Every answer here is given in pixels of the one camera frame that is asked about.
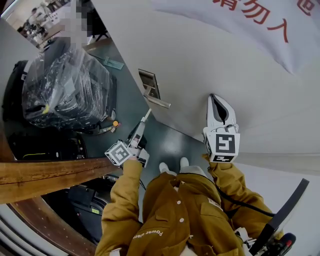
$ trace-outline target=jacket sleeve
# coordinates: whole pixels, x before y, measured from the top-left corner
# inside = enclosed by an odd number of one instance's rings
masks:
[[[258,193],[252,192],[246,187],[245,175],[232,163],[210,162],[209,173],[217,187],[233,200],[241,201],[255,206],[263,211],[271,213],[271,210],[264,204],[264,199]],[[257,238],[271,217],[245,206],[240,206],[225,199],[222,195],[221,207],[224,211],[235,210],[232,223],[234,227],[245,228],[249,237]]]
[[[108,256],[112,250],[121,248],[121,255],[129,248],[135,234],[141,228],[139,222],[139,185],[142,164],[127,160],[123,165],[123,175],[111,189],[111,203],[102,214],[102,238],[95,256]]]

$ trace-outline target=gray floor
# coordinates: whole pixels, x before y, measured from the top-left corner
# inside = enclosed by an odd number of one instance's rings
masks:
[[[91,50],[90,54],[102,59],[108,56],[111,60],[124,62],[114,44]],[[103,157],[104,152],[118,139],[126,140],[130,131],[149,109],[126,65],[122,70],[110,67],[107,69],[117,78],[116,120],[121,123],[121,126],[115,133],[83,136],[89,157]],[[111,122],[103,122],[104,127],[109,125]],[[179,172],[179,161],[184,156],[189,159],[190,165],[207,169],[208,163],[202,159],[202,154],[206,153],[205,145],[157,122],[153,115],[150,115],[147,120],[144,136],[147,139],[146,150],[150,154],[149,163],[141,175],[145,186],[160,174],[158,167],[160,162],[165,162],[170,170]],[[142,188],[139,189],[139,194],[139,205],[141,206],[144,195]]]

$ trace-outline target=white shoe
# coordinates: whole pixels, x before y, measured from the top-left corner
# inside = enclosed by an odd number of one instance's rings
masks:
[[[161,162],[159,164],[160,173],[164,173],[165,171],[169,171],[169,167],[165,162]]]
[[[180,170],[183,168],[183,167],[187,167],[189,166],[189,161],[186,157],[182,157],[180,159]]]

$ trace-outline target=white door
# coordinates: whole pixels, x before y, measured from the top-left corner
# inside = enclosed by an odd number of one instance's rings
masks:
[[[171,103],[148,102],[159,122],[202,141],[214,93],[235,110],[241,153],[320,152],[319,57],[292,75],[250,41],[150,0],[92,2],[142,93],[138,69],[155,73]]]

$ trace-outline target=plastic bag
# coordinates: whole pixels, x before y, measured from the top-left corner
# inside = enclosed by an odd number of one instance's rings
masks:
[[[107,69],[83,49],[70,48],[60,57],[41,53],[23,85],[23,116],[40,128],[96,125],[107,117],[112,86]]]

